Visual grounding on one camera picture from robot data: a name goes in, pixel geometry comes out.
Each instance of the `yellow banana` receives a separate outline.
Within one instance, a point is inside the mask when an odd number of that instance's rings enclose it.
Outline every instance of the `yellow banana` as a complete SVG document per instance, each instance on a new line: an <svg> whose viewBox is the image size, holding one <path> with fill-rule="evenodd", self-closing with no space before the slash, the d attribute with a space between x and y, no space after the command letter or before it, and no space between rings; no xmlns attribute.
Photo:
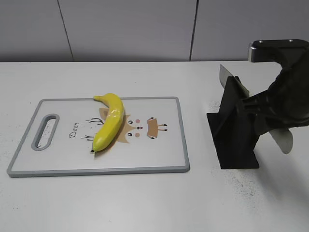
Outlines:
<svg viewBox="0 0 309 232"><path fill-rule="evenodd" d="M124 119L125 109L121 99L113 93L94 96L93 99L109 107L105 123L93 139L91 152L97 152L105 149L117 135Z"/></svg>

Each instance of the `white cutting board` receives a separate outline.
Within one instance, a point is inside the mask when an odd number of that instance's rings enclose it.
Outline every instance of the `white cutting board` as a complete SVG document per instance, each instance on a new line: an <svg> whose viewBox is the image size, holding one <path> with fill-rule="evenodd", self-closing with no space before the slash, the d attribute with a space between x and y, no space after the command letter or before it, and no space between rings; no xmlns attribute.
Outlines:
<svg viewBox="0 0 309 232"><path fill-rule="evenodd" d="M91 136L103 126L99 120L105 121L108 107L92 99L42 100L8 174L23 177L188 171L178 99L122 98L122 101L126 111L122 131L113 146L94 155L90 152ZM51 143L44 150L34 150L31 144L42 119L49 114L59 116Z"/></svg>

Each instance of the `gray wall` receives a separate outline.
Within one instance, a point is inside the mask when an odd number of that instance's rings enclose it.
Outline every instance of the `gray wall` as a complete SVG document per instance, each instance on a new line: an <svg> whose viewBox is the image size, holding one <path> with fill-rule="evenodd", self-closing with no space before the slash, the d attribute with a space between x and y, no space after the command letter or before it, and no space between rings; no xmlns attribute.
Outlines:
<svg viewBox="0 0 309 232"><path fill-rule="evenodd" d="M60 0L75 61L188 61L194 0Z"/></svg>
<svg viewBox="0 0 309 232"><path fill-rule="evenodd" d="M199 0L192 60L247 59L262 39L309 40L309 1Z"/></svg>
<svg viewBox="0 0 309 232"><path fill-rule="evenodd" d="M242 60L254 40L309 40L308 0L199 0L191 50L196 3L0 0L0 61Z"/></svg>
<svg viewBox="0 0 309 232"><path fill-rule="evenodd" d="M72 61L56 0L0 0L0 61Z"/></svg>

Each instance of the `table surface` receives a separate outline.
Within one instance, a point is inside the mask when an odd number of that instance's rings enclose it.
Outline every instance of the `table surface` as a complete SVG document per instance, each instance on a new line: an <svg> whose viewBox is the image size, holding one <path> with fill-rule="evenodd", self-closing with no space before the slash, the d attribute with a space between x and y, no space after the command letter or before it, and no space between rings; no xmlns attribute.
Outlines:
<svg viewBox="0 0 309 232"><path fill-rule="evenodd" d="M281 153L260 137L255 170L221 170L207 112L217 112L219 66L252 92L275 63L0 63L0 231L305 232L309 228L309 128ZM176 96L191 170L176 174L10 178L6 169L41 99Z"/></svg>

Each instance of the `deer illustration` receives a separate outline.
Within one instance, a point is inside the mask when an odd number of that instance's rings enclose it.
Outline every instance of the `deer illustration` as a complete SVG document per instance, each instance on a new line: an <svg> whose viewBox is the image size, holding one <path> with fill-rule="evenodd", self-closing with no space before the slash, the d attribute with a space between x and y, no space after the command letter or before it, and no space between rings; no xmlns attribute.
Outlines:
<svg viewBox="0 0 309 232"><path fill-rule="evenodd" d="M147 136L151 139L155 139L158 137L158 131L167 131L168 129L159 129L161 126L167 126L167 124L160 124L158 125L158 122L156 118L151 117L150 119L147 120L148 124L148 131L147 131Z"/></svg>
<svg viewBox="0 0 309 232"><path fill-rule="evenodd" d="M107 117L107 114L108 114L108 110L107 108L100 108L99 109L99 113L100 113L100 118L92 118L91 120L86 120L86 122L88 123L93 123L93 122L97 122L98 125L103 125L104 122L102 120L106 120L106 117ZM133 130L142 130L143 127L134 127L132 126L133 124L133 121L132 120L129 120L129 117L131 115L125 115L124 116L124 121L123 121L123 124L118 132L118 135L117 135L117 138L116 138L116 141L117 142L120 142L120 143L126 143L128 144L129 142L127 141L126 139L126 136L133 136L133 133L132 131ZM136 124L139 124L140 123L140 120L139 119L136 119L135 120L135 123ZM158 131L167 131L168 129L159 129L159 127L161 126L167 126L167 124L161 124L161 125L158 125L157 123L157 119L156 118L153 118L151 117L150 119L147 120L147 125L148 125L148 130L147 130L147 136L151 139L155 139L158 137ZM140 133L135 133L134 134L136 138L139 138L140 137ZM88 135L85 135L85 137L82 137L82 139L86 139L88 141L92 141L94 138L94 136L88 136Z"/></svg>

